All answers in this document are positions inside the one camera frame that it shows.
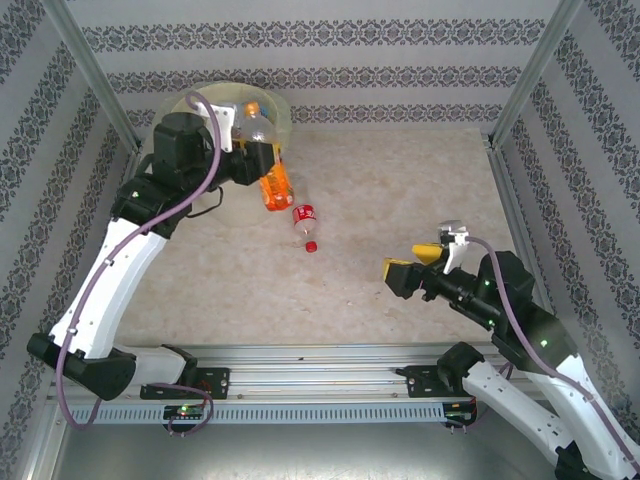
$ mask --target striped wall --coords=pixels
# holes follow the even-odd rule
[[[42,5],[3,2],[0,36],[0,479],[29,450],[50,369],[26,352],[80,287],[128,159]]]
[[[503,145],[556,312],[640,440],[640,2],[584,2]]]
[[[489,133],[557,0],[68,3],[144,136],[199,81],[275,90],[298,129]]]

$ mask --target orange bottle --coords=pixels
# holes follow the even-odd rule
[[[275,126],[260,114],[258,102],[249,102],[244,107],[246,115],[242,123],[241,138],[250,142],[273,145],[275,164],[269,173],[260,179],[262,199],[268,210],[285,210],[293,204],[293,187],[280,158],[280,144]]]

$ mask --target plastic bottle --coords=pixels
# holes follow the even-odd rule
[[[280,158],[276,127],[260,114],[258,102],[247,103],[244,113],[246,118],[240,127],[241,139],[273,145],[275,164],[269,173],[260,179],[264,204],[268,210],[285,210],[293,204],[293,188]]]
[[[316,212],[309,201],[309,192],[304,178],[297,175],[292,178],[296,188],[295,206],[293,207],[293,228],[302,237],[307,252],[313,253],[318,250],[314,232],[318,226]]]

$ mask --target beige table surface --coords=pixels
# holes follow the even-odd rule
[[[290,212],[243,227],[185,219],[136,290],[120,343],[488,339],[445,301],[402,300],[381,277],[385,257],[413,260],[443,220],[513,249],[478,130],[294,132],[286,160],[308,180],[318,251],[300,248]],[[472,246],[463,267],[475,273],[483,255]]]

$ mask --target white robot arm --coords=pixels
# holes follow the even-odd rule
[[[422,263],[387,259],[385,282],[403,298],[418,289],[425,291],[425,301],[444,297],[451,308],[492,331],[491,340],[500,353],[540,388],[557,415],[516,389],[465,343],[455,345],[438,361],[441,379],[452,390],[485,402],[514,425],[556,465],[558,479],[640,478],[636,476],[640,447],[596,391],[560,321],[533,303],[534,280],[522,262],[511,252],[493,252],[520,333],[537,359],[510,323],[490,255],[482,260],[478,275],[471,275],[460,265],[468,241],[478,240],[471,239],[459,222],[442,224],[439,236],[439,244],[414,246]],[[551,369],[545,372],[538,360]],[[559,378],[562,375],[574,386]]]
[[[64,355],[64,376],[100,399],[112,400],[131,385],[158,383],[192,387],[197,359],[186,352],[166,346],[114,346],[114,338],[144,272],[178,223],[191,211],[190,206],[182,210],[175,206],[184,203],[194,192],[203,188],[214,191],[229,180],[250,185],[266,175],[275,162],[273,146],[268,144],[246,142],[243,149],[232,150],[233,108],[211,105],[208,110],[216,116],[220,128],[217,168],[207,162],[212,137],[205,119],[191,113],[166,115],[154,129],[154,153],[143,159],[143,168],[118,191],[106,238],[75,300],[49,334],[36,333],[27,345],[31,354],[53,368]],[[160,221],[158,217],[163,214],[166,219]],[[111,257],[114,247],[124,244],[123,240],[142,225],[151,225],[148,222],[154,219],[157,220],[150,231],[124,242],[122,250]],[[99,269],[104,270],[95,277]],[[98,278],[97,283],[91,286],[94,278]],[[86,303],[77,317],[83,297]],[[72,336],[67,351],[61,352],[68,335]]]

